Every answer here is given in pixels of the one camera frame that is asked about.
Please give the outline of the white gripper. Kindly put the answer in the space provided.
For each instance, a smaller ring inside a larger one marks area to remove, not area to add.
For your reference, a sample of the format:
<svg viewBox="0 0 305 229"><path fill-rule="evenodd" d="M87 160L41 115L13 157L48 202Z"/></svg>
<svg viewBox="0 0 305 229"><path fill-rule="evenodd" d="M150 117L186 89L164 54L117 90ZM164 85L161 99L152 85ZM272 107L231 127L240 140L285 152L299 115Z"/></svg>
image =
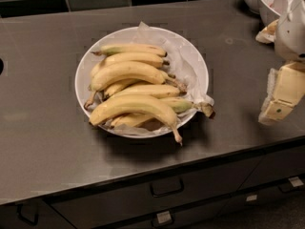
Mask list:
<svg viewBox="0 0 305 229"><path fill-rule="evenodd" d="M279 70L270 69L258 121L272 125L287 117L305 95L305 0L293 0L278 20L260 31L255 40L274 43L275 52L291 60Z"/></svg>

